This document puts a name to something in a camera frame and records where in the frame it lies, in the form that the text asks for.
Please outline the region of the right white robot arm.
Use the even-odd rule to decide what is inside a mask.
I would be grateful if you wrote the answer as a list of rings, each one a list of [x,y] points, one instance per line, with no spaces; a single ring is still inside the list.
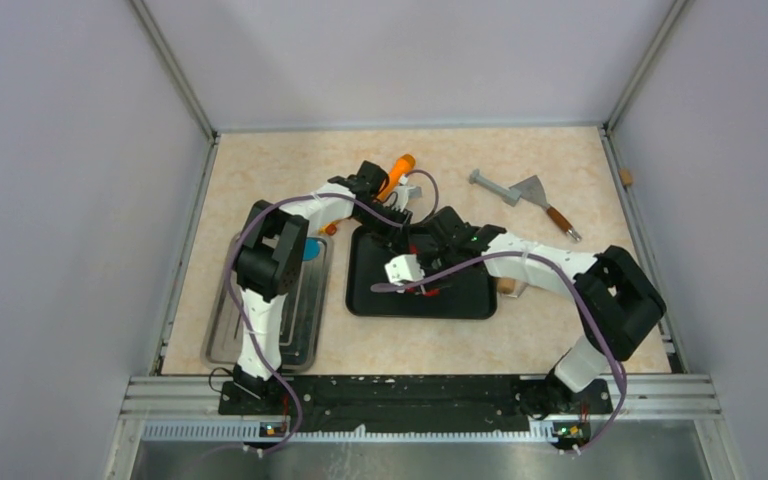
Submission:
[[[507,229],[463,221],[446,207],[426,224],[429,250],[404,253],[384,267],[399,291],[420,290],[477,267],[493,279],[510,279],[569,299],[582,334],[540,382],[526,412],[544,418],[572,412],[589,387],[608,372],[627,388],[624,363],[666,313],[660,293],[624,248],[564,250],[527,240]]]

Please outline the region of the metal scraper wooden handle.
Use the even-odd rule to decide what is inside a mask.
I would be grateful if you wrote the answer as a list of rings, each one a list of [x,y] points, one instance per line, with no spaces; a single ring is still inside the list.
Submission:
[[[548,201],[545,188],[538,175],[532,175],[512,185],[510,189],[517,192],[521,199],[540,207],[554,225],[573,242],[582,241],[582,236],[572,223]]]

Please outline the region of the black baking tray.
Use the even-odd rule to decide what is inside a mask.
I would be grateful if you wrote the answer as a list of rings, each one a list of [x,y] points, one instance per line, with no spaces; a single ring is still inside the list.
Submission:
[[[387,281],[385,264],[394,257],[369,229],[357,228],[351,237],[345,305],[362,317],[486,320],[497,311],[494,281],[469,267],[432,286],[403,293],[375,293],[371,287]]]

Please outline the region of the wooden rolling pin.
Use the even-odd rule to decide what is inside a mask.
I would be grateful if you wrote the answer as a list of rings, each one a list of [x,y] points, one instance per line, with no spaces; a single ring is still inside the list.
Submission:
[[[527,285],[512,278],[497,278],[496,291],[503,296],[518,298]]]

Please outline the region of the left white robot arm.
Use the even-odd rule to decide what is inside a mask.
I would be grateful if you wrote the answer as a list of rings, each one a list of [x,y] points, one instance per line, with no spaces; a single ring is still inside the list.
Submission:
[[[232,370],[243,401],[257,413],[279,404],[280,330],[287,295],[296,287],[307,239],[320,229],[354,219],[398,241],[412,218],[401,175],[365,161],[311,193],[256,202],[226,261],[224,280],[243,324],[242,346]]]

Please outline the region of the red dough piece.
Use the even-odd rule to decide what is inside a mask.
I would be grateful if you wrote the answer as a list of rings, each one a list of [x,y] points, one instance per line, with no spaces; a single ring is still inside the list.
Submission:
[[[438,296],[441,293],[441,289],[438,287],[427,287],[426,285],[418,285],[418,286],[406,287],[404,289],[404,293],[414,295],[414,296],[434,297],[434,296]]]

